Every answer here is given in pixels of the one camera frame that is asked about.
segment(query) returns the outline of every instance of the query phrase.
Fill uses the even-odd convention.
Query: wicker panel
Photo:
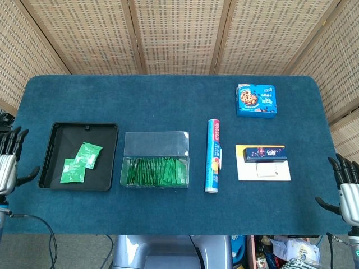
[[[67,72],[45,42],[13,0],[0,1],[0,104],[11,114],[31,77]]]
[[[282,74],[332,1],[237,1],[216,73]]]
[[[359,110],[334,124],[330,130],[337,152],[359,163]]]
[[[24,2],[72,73],[138,73],[120,0]]]
[[[347,1],[324,27],[292,73],[317,81],[331,118],[359,98],[359,1]]]
[[[148,72],[209,74],[223,3],[136,0]]]

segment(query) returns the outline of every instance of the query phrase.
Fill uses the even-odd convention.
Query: blue tablecloth
[[[274,119],[236,116],[238,83],[274,85]],[[220,120],[219,192],[204,192],[207,121]],[[54,122],[115,122],[119,138],[110,191],[40,189],[38,178],[15,189],[10,209],[46,219],[55,233],[325,234],[349,227],[315,202],[338,204],[328,156],[334,156],[317,84],[287,76],[37,76],[25,89],[15,126],[30,130],[19,176],[42,165]],[[120,186],[125,132],[189,131],[189,189]],[[235,144],[286,146],[290,182],[239,182]],[[11,219],[5,232],[47,232]]]

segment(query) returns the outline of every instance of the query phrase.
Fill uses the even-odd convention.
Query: blue cylindrical package
[[[205,192],[218,192],[218,173],[221,169],[222,149],[219,144],[219,120],[208,121]]]

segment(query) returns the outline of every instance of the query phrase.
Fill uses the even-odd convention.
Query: green packet
[[[60,183],[80,182],[85,180],[85,170],[83,166],[74,163],[75,159],[65,159]]]
[[[89,169],[94,169],[96,159],[99,156],[101,149],[102,147],[97,145],[86,142],[82,143],[75,157],[75,163]]]

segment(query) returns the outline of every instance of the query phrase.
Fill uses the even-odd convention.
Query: cookie box
[[[237,116],[274,118],[277,114],[274,86],[238,84],[236,111]]]

